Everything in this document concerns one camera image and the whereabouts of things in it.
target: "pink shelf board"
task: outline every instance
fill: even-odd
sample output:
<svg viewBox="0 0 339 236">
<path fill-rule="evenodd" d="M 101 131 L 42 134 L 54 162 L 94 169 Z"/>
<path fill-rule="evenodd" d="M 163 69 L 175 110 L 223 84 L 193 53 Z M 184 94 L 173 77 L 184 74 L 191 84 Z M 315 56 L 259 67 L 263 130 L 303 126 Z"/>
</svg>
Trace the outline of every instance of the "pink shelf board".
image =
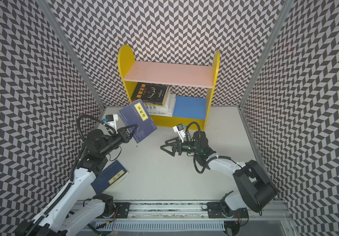
<svg viewBox="0 0 339 236">
<path fill-rule="evenodd" d="M 125 81 L 213 88 L 213 67 L 135 61 Z"/>
</svg>

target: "white book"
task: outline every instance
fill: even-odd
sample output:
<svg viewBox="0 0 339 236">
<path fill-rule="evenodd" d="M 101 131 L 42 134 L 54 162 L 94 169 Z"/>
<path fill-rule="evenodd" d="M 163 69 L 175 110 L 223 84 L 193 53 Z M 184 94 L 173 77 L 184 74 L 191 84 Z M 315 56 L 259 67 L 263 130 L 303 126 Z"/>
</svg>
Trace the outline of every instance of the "white book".
<svg viewBox="0 0 339 236">
<path fill-rule="evenodd" d="M 176 104 L 176 96 L 174 95 L 174 97 L 175 97 L 175 99 L 170 101 L 170 103 L 169 103 L 168 112 L 161 112 L 161 111 L 156 111 L 156 110 L 153 110 L 153 109 L 147 109 L 148 114 L 155 115 L 155 116 L 169 116 L 169 117 L 172 117 L 173 110 L 175 109 L 175 104 Z"/>
<path fill-rule="evenodd" d="M 147 111 L 150 112 L 163 112 L 163 113 L 170 113 L 171 110 L 173 110 L 173 106 L 175 105 L 176 95 L 175 94 L 169 94 L 168 98 L 164 104 L 164 106 L 154 106 L 154 105 L 148 105 L 144 104 Z"/>
</svg>

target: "yellow side panel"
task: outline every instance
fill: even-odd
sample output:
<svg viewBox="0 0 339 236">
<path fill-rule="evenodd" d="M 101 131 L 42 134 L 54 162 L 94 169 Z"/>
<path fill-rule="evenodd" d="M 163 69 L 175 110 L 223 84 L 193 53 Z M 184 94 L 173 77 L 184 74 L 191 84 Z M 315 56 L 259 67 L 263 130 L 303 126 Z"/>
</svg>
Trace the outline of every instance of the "yellow side panel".
<svg viewBox="0 0 339 236">
<path fill-rule="evenodd" d="M 124 81 L 124 80 L 122 80 L 122 82 L 124 83 L 126 94 L 128 95 L 129 102 L 131 103 L 130 98 L 133 95 L 134 89 L 137 86 L 138 82 Z"/>
<path fill-rule="evenodd" d="M 124 81 L 124 78 L 126 74 L 129 72 L 134 62 L 135 62 L 135 58 L 134 58 L 133 50 L 129 47 L 129 45 L 123 45 L 119 50 L 117 63 L 118 63 L 122 83 L 125 87 L 125 91 L 129 98 L 130 103 L 131 103 L 130 98 L 134 91 L 135 86 L 137 85 L 137 82 Z"/>
<path fill-rule="evenodd" d="M 214 89 L 216 87 L 217 78 L 218 78 L 218 71 L 219 71 L 219 60 L 220 60 L 220 52 L 219 50 L 216 51 L 214 54 L 214 60 L 213 60 L 213 88 L 208 88 L 208 92 L 206 93 L 206 118 L 204 123 L 204 129 L 206 128 L 206 123 L 208 121 L 209 111 L 211 102 L 213 100 L 214 95 Z"/>
<path fill-rule="evenodd" d="M 162 126 L 162 127 L 170 127 L 183 124 L 188 125 L 192 121 L 196 121 L 199 125 L 202 131 L 204 131 L 204 124 L 205 120 L 199 120 L 199 119 L 189 119 L 189 118 L 181 118 L 181 117 L 167 117 L 167 116 L 154 116 L 150 115 L 151 119 L 153 119 L 153 122 L 156 126 Z M 190 130 L 197 130 L 197 126 L 192 125 Z"/>
</svg>

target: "black book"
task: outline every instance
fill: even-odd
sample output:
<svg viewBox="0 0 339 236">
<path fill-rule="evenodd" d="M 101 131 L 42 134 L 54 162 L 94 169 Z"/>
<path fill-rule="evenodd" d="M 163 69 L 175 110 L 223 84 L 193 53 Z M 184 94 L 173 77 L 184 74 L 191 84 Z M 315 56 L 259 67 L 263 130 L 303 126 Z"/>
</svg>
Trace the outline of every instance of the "black book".
<svg viewBox="0 0 339 236">
<path fill-rule="evenodd" d="M 141 99 L 145 104 L 164 106 L 167 97 L 168 85 L 139 82 L 134 89 L 131 100 Z"/>
</svg>

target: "book on floor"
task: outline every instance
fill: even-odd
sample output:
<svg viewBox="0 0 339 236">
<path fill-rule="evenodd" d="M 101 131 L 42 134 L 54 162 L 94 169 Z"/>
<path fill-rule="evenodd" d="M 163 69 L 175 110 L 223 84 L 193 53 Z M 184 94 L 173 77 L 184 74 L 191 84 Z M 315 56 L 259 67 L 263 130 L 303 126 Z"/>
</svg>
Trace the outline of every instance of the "book on floor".
<svg viewBox="0 0 339 236">
<path fill-rule="evenodd" d="M 146 107 L 150 115 L 172 117 L 175 104 L 176 104 L 176 95 L 169 94 L 164 107 L 152 106 L 152 105 L 147 105 L 147 104 L 145 104 L 144 106 Z"/>
<path fill-rule="evenodd" d="M 139 82 L 134 89 L 131 100 L 136 101 L 137 99 L 141 99 L 145 104 L 164 106 L 168 93 L 168 85 Z"/>
<path fill-rule="evenodd" d="M 137 130 L 133 134 L 133 138 L 137 143 L 157 129 L 141 99 L 117 111 L 117 114 L 126 126 L 138 125 Z"/>
<path fill-rule="evenodd" d="M 96 194 L 107 194 L 128 174 L 128 171 L 116 160 L 100 173 L 91 183 L 91 186 L 94 188 Z"/>
</svg>

